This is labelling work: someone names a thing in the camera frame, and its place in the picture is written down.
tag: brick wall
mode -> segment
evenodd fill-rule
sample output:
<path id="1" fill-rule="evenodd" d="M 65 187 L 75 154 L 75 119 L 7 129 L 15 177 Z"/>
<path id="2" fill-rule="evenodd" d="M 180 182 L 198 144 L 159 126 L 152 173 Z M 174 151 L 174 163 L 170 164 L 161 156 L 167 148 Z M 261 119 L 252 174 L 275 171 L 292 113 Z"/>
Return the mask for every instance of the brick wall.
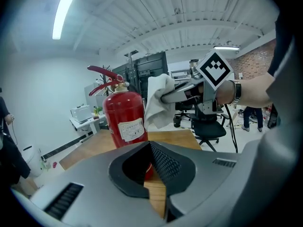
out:
<path id="1" fill-rule="evenodd" d="M 235 78 L 239 79 L 239 72 L 243 73 L 243 79 L 265 74 L 273 59 L 275 46 L 274 39 L 237 59 L 227 60 L 234 70 Z"/>

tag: human arm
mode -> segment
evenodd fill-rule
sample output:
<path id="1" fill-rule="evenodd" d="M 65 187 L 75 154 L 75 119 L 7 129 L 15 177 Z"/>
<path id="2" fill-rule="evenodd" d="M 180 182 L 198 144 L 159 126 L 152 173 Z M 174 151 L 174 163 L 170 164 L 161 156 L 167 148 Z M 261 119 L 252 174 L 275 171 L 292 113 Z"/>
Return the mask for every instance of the human arm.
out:
<path id="1" fill-rule="evenodd" d="M 13 117 L 10 114 L 8 114 L 4 117 L 4 120 L 7 125 L 10 125 L 13 122 Z"/>
<path id="2" fill-rule="evenodd" d="M 10 125 L 13 122 L 13 117 L 10 115 L 2 97 L 0 97 L 0 110 L 1 114 L 4 116 L 6 124 Z"/>
<path id="3" fill-rule="evenodd" d="M 269 105 L 271 100 L 266 93 L 268 87 L 273 83 L 274 77 L 268 72 L 251 80 L 239 80 L 241 83 L 241 98 L 237 104 L 261 108 Z M 235 97 L 234 83 L 225 81 L 219 86 L 216 99 L 218 104 L 230 104 Z"/>

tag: desk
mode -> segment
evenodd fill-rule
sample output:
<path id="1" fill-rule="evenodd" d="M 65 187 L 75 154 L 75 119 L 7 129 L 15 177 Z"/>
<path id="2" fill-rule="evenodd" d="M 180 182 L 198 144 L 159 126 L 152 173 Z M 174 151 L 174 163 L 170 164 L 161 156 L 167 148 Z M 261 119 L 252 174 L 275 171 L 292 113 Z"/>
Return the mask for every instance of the desk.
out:
<path id="1" fill-rule="evenodd" d="M 76 128 L 76 129 L 80 129 L 82 127 L 85 127 L 85 126 L 90 126 L 91 130 L 93 131 L 93 134 L 97 134 L 98 130 L 96 129 L 96 126 L 95 126 L 95 122 L 99 121 L 99 120 L 106 120 L 105 119 L 105 114 L 101 114 L 99 115 L 99 118 L 97 119 L 94 119 L 94 118 L 90 118 L 88 119 L 86 122 L 84 122 L 83 124 L 80 124 L 78 121 L 76 121 L 73 117 L 70 117 L 70 121 L 71 123 L 73 124 L 73 126 Z M 85 133 L 86 135 L 86 138 L 84 138 L 83 140 L 80 140 L 81 143 L 83 143 L 84 141 L 88 140 L 88 138 L 90 138 L 90 136 L 88 135 L 88 133 Z"/>
<path id="2" fill-rule="evenodd" d="M 148 132 L 148 139 L 201 150 L 190 130 Z M 83 159 L 114 150 L 115 148 L 111 133 L 107 130 L 100 130 L 100 132 L 76 148 L 59 163 L 66 170 Z M 150 191 L 151 205 L 160 216 L 164 217 L 166 188 L 156 171 L 154 170 L 153 172 L 153 176 L 148 181 L 145 181 L 144 186 Z"/>

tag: white printer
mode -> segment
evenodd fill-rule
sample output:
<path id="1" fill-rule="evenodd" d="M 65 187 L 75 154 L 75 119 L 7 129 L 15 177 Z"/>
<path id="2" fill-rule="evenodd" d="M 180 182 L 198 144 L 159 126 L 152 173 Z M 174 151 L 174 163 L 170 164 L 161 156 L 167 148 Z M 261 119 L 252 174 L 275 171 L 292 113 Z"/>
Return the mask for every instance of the white printer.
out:
<path id="1" fill-rule="evenodd" d="M 92 117 L 89 105 L 82 105 L 72 108 L 71 115 L 77 122 L 81 122 Z"/>

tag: white cloth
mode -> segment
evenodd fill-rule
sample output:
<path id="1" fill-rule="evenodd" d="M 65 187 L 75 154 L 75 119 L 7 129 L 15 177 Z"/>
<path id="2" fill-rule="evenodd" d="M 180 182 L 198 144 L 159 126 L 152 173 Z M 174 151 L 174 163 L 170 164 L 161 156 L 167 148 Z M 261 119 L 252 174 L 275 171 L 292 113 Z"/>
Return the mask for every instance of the white cloth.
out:
<path id="1" fill-rule="evenodd" d="M 147 105 L 144 115 L 144 127 L 147 130 L 151 123 L 162 128 L 173 122 L 175 103 L 165 104 L 161 96 L 175 89 L 175 81 L 169 75 L 148 78 Z"/>

